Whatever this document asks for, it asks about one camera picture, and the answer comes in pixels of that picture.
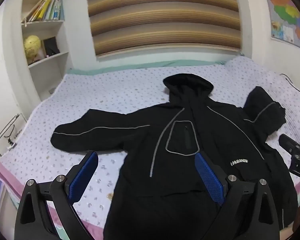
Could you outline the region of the black hooded jacket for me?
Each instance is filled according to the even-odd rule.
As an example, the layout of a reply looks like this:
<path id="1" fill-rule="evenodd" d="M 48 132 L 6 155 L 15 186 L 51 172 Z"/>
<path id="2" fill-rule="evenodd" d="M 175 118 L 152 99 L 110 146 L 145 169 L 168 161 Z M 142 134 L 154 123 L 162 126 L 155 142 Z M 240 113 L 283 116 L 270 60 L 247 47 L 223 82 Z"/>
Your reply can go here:
<path id="1" fill-rule="evenodd" d="M 267 144 L 285 109 L 261 87 L 244 107 L 213 101 L 213 84 L 194 74 L 164 79 L 170 100 L 129 114 L 90 109 L 59 125 L 53 147 L 69 152 L 125 151 L 104 239 L 205 239 L 219 205 L 194 158 L 204 153 L 228 175 L 267 181 L 279 228 L 294 220 L 298 198 L 279 152 Z"/>

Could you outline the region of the yellow globe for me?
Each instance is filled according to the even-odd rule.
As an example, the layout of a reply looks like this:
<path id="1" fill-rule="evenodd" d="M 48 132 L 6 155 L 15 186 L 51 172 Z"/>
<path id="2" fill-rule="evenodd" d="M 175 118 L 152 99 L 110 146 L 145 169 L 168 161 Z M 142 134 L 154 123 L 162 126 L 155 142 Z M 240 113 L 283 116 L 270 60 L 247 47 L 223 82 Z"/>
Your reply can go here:
<path id="1" fill-rule="evenodd" d="M 31 64 L 39 53 L 41 40 L 36 35 L 30 35 L 24 39 L 23 45 L 27 62 Z"/>

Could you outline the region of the white corner bookshelf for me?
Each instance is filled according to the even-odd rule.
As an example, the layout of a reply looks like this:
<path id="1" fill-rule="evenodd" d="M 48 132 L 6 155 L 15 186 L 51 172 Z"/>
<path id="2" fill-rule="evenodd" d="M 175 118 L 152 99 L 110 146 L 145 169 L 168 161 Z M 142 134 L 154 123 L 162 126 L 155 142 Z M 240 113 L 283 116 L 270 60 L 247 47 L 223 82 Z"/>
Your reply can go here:
<path id="1" fill-rule="evenodd" d="M 36 92 L 40 100 L 43 101 L 54 93 L 67 70 L 72 67 L 72 59 L 66 37 L 66 22 L 64 19 L 63 21 L 21 23 L 21 31 L 23 40 L 30 35 L 36 35 L 41 40 L 41 48 L 38 55 L 31 64 L 27 64 Z M 47 57 L 43 47 L 43 40 L 51 37 L 56 37 L 60 53 Z"/>

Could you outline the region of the striped brown roller blind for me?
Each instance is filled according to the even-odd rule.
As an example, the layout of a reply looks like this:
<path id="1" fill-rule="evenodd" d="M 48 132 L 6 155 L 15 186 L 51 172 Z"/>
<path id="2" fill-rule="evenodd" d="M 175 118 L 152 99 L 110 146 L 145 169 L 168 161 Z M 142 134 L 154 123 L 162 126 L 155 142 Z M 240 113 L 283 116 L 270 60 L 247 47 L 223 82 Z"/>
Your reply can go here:
<path id="1" fill-rule="evenodd" d="M 237 0 L 87 0 L 95 54 L 157 46 L 241 48 Z"/>

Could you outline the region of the row of books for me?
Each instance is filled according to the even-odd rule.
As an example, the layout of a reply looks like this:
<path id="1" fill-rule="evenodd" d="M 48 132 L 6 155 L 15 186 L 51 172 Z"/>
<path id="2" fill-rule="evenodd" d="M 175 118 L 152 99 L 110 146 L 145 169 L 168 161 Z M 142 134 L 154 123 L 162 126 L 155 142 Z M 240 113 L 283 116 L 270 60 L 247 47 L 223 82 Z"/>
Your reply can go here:
<path id="1" fill-rule="evenodd" d="M 63 21 L 63 0 L 22 0 L 21 23 Z"/>

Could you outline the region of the colourful wall map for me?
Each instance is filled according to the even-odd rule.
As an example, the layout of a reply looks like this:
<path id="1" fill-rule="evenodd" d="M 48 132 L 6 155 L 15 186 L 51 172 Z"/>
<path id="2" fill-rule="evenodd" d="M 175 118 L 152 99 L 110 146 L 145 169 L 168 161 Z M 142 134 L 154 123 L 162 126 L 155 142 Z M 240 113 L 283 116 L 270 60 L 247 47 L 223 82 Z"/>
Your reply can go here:
<path id="1" fill-rule="evenodd" d="M 300 11 L 292 0 L 267 0 L 272 38 L 300 48 Z"/>

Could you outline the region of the black picture frame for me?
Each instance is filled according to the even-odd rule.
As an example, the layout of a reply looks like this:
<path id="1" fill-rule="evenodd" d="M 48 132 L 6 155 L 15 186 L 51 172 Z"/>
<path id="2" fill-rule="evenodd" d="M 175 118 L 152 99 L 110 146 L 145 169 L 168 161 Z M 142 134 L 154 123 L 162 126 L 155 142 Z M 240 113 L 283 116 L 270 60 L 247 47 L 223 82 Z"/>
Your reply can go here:
<path id="1" fill-rule="evenodd" d="M 57 46 L 56 37 L 51 37 L 43 40 L 43 47 L 47 57 L 51 57 L 60 53 L 60 50 Z"/>

